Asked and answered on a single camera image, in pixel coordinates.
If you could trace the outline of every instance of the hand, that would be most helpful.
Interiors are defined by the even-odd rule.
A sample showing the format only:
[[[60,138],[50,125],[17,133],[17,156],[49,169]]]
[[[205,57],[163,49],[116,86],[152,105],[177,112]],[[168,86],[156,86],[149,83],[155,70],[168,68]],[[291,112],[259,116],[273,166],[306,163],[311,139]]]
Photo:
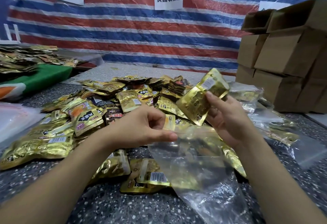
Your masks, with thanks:
[[[104,146],[118,148],[136,148],[157,141],[175,141],[177,135],[162,129],[166,115],[154,107],[142,105],[124,117],[110,123],[109,126],[92,134]]]
[[[235,149],[238,145],[261,136],[237,100],[227,96],[227,101],[224,102],[211,92],[207,92],[206,97],[211,105],[206,120],[228,146]]]

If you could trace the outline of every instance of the forearm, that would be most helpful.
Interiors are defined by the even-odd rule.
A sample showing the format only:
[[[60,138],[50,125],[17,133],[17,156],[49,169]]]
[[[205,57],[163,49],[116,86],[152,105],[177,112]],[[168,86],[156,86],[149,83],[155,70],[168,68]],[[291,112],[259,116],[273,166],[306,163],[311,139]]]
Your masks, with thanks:
[[[65,223],[92,175],[112,152],[92,146],[90,139],[94,137],[6,202],[0,209],[1,223]]]
[[[269,224],[326,224],[310,200],[262,137],[236,149]]]

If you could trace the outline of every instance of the terrazzo table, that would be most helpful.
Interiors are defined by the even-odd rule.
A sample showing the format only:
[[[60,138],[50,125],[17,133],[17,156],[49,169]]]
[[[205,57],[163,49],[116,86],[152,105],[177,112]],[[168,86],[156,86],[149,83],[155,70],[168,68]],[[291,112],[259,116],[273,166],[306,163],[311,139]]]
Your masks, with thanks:
[[[131,70],[131,67],[136,69],[135,72],[130,71],[130,73],[127,73],[127,71]],[[158,77],[162,74],[170,76],[182,74],[192,84],[195,84],[203,75],[193,72],[152,68],[141,68],[148,72],[142,73],[137,71],[139,69],[137,66],[106,64],[106,66],[99,67],[97,70],[95,68],[80,74],[80,77],[105,81],[110,80],[113,76],[136,73],[153,77]],[[69,79],[67,83],[70,84],[56,84],[35,95],[22,99],[20,103],[30,107],[41,107],[46,102],[81,89],[81,86],[76,85],[75,80],[78,80],[78,78]],[[327,131],[323,127],[302,115],[288,114],[287,116],[297,122],[301,131],[306,135],[327,145]],[[273,150],[293,178],[300,184],[301,188],[327,214],[327,159],[317,162],[307,170],[303,170],[289,155],[284,153],[283,149],[273,148]],[[147,148],[133,148],[127,152],[129,159],[151,158]],[[57,163],[58,161],[33,161],[26,165],[0,172],[0,202],[19,193]],[[152,195],[125,195],[119,192],[121,181],[124,180],[125,178],[113,178],[102,184],[86,188],[72,211],[68,223],[204,223],[172,190]],[[251,186],[243,181],[240,182],[240,187],[246,198],[254,223],[264,223]]]

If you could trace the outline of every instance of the red white and blue tarp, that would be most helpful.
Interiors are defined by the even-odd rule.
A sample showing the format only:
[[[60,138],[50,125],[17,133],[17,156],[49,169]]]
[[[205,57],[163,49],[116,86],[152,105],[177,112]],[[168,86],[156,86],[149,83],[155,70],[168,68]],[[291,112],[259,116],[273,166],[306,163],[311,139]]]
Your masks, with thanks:
[[[234,74],[243,19],[260,1],[305,0],[184,0],[178,10],[154,10],[154,0],[12,0],[8,20],[24,43],[104,53],[110,62]]]

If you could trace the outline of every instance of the stack of cardboard boxes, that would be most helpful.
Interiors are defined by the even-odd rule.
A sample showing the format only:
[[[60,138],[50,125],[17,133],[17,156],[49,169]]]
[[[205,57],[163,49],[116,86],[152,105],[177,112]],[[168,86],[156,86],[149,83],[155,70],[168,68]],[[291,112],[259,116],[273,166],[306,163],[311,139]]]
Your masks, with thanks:
[[[249,13],[236,81],[264,88],[281,112],[327,113],[327,0]]]

